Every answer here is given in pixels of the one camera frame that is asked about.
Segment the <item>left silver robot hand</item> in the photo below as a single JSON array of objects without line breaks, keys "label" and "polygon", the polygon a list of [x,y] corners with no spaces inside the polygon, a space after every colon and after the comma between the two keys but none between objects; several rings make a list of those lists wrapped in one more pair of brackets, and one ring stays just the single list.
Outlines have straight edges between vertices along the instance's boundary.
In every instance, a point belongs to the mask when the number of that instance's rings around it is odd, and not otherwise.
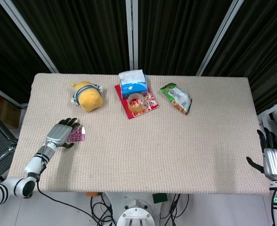
[{"label": "left silver robot hand", "polygon": [[71,148],[74,143],[68,142],[68,136],[71,132],[80,126],[77,118],[67,118],[60,120],[50,130],[46,136],[46,141],[54,143],[56,147]]}]

